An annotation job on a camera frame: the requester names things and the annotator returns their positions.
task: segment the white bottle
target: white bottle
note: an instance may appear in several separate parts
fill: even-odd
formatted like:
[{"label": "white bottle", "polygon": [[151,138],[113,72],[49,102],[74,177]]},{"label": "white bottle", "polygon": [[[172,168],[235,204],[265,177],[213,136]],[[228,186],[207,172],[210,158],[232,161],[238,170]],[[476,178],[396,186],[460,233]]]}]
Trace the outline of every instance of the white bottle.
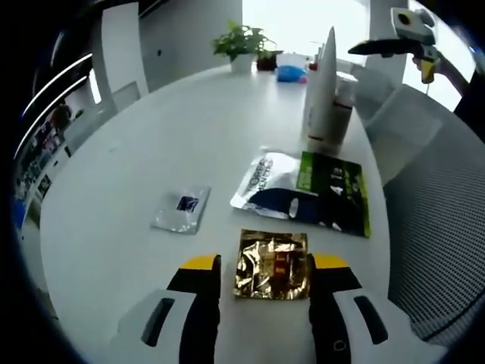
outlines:
[{"label": "white bottle", "polygon": [[315,56],[315,62],[310,63],[307,70],[307,83],[306,83],[306,95],[305,95],[305,106],[303,107],[303,123],[302,123],[302,138],[306,140],[308,132],[310,130],[310,117],[311,117],[311,103],[313,100],[315,92],[315,84],[317,83],[317,72],[316,67],[318,60],[318,55]]},{"label": "white bottle", "polygon": [[352,75],[338,78],[331,122],[325,130],[325,144],[327,152],[331,154],[338,154],[345,139],[354,106],[356,84],[357,80]]},{"label": "white bottle", "polygon": [[311,122],[308,130],[308,151],[327,152],[326,135],[331,128],[336,91],[336,45],[333,27],[318,62],[316,84],[311,101]]}]

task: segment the round table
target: round table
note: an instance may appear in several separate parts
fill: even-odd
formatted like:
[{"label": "round table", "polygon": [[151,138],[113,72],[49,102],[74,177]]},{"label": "round table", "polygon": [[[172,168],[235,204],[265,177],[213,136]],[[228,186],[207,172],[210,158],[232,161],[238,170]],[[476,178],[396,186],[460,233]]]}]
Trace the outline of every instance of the round table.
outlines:
[{"label": "round table", "polygon": [[[45,196],[41,250],[48,290],[74,348],[94,360],[120,318],[193,256],[222,255],[216,362],[311,362],[307,300],[237,300],[232,285],[242,228],[305,232],[310,252],[337,254],[362,286],[387,296],[386,204],[371,146],[354,111],[340,158],[362,165],[369,239],[264,218],[229,201],[262,146],[301,148],[305,85],[273,74],[215,68],[163,87],[94,133]],[[203,184],[211,195],[196,235],[150,227],[166,187]]]}]

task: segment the small plastic bag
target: small plastic bag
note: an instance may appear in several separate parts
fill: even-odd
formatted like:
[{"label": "small plastic bag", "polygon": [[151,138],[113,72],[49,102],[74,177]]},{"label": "small plastic bag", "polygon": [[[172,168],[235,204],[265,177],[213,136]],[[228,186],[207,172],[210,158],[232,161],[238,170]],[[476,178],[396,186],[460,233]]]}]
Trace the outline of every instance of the small plastic bag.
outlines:
[{"label": "small plastic bag", "polygon": [[152,226],[181,234],[197,233],[210,191],[207,186],[192,186],[165,192]]}]

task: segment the gray mesh chair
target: gray mesh chair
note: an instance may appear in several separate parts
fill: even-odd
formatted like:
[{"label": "gray mesh chair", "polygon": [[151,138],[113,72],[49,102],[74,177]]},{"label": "gray mesh chair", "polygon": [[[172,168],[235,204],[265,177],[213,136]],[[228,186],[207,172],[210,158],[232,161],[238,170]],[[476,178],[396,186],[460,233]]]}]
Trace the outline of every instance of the gray mesh chair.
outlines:
[{"label": "gray mesh chair", "polygon": [[384,186],[389,299],[409,314],[419,337],[449,346],[485,304],[485,145],[454,114],[408,86],[379,112],[368,130],[371,142],[390,138],[412,146],[405,158],[399,146],[385,161],[376,155],[380,168],[393,161],[395,174]]}]

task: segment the white flower pot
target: white flower pot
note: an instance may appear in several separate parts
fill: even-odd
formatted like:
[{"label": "white flower pot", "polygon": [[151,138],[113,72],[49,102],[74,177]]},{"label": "white flower pot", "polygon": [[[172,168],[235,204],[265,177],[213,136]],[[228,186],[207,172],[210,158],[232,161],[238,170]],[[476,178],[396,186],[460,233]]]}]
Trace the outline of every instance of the white flower pot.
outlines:
[{"label": "white flower pot", "polygon": [[230,62],[230,68],[235,74],[250,74],[254,59],[255,55],[238,55]]}]

